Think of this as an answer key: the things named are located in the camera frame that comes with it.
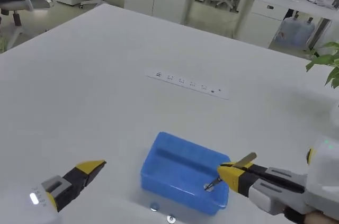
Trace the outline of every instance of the metal part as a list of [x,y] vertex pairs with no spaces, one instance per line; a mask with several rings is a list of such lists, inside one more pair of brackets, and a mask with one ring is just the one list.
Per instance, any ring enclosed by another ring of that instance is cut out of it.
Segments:
[[256,153],[250,153],[247,156],[245,156],[244,158],[242,158],[241,160],[239,160],[237,163],[234,163],[232,167],[242,168],[246,164],[253,161],[255,158],[256,158]]
[[209,186],[210,184],[206,183],[203,188],[205,189],[205,191],[211,192],[214,189],[214,186]]
[[176,221],[175,217],[172,215],[167,216],[167,222],[173,224]]
[[207,185],[205,188],[206,190],[209,190],[210,188],[214,187],[215,185],[217,185],[218,183],[220,183],[222,181],[222,179],[220,178],[220,176],[218,176],[213,182],[211,182],[209,185]]
[[159,204],[156,202],[153,202],[150,204],[149,208],[152,212],[157,212],[159,210]]

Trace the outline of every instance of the led light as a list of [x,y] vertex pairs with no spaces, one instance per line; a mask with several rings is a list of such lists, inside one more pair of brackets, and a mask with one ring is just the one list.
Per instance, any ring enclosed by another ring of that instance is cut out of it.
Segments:
[[30,198],[31,198],[33,204],[39,204],[39,200],[37,198],[37,195],[35,195],[35,193],[31,193]]

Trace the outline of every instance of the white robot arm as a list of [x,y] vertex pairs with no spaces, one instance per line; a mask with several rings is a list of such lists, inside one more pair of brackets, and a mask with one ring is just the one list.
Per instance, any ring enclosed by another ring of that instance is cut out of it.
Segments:
[[104,160],[78,164],[65,176],[38,185],[12,185],[0,191],[1,224],[61,224],[58,214],[77,198],[106,164]]

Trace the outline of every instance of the floor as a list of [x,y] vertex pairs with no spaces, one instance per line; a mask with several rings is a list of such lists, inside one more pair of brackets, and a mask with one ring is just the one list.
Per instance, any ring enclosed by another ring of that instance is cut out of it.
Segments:
[[[123,7],[124,4],[124,0],[106,1],[118,7]],[[24,26],[29,29],[34,29],[36,34],[41,34],[87,12],[93,7],[93,5],[86,5],[81,9],[78,6],[72,7],[57,3],[53,8],[47,11],[21,11],[20,16]],[[11,16],[2,16],[2,18],[1,33],[7,37],[11,33],[9,26],[12,24],[13,19]],[[225,7],[215,8],[209,1],[205,1],[204,3],[195,1],[189,15],[187,26],[231,38],[237,19],[238,14],[227,11]],[[16,45],[27,40],[29,40],[29,38],[22,35],[19,37]],[[275,46],[270,48],[305,58],[305,53],[299,50],[295,51]]]

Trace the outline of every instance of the plant leaf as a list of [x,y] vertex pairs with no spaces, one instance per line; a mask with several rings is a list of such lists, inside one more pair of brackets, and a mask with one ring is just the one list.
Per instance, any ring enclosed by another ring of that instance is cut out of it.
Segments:
[[333,59],[339,59],[339,50],[333,55]]
[[310,62],[308,65],[306,65],[306,72],[308,72],[314,65],[314,62]]
[[332,55],[323,55],[314,58],[312,62],[314,64],[331,65],[334,62],[334,57]]
[[330,74],[328,75],[328,78],[326,80],[326,83],[325,85],[327,85],[333,78],[335,78],[336,76],[339,76],[338,75],[339,73],[339,68],[338,67],[335,67],[331,72]]
[[339,78],[333,78],[332,80],[332,88],[336,89],[339,86]]
[[322,46],[322,48],[337,48],[339,49],[339,43],[335,41],[330,41]]

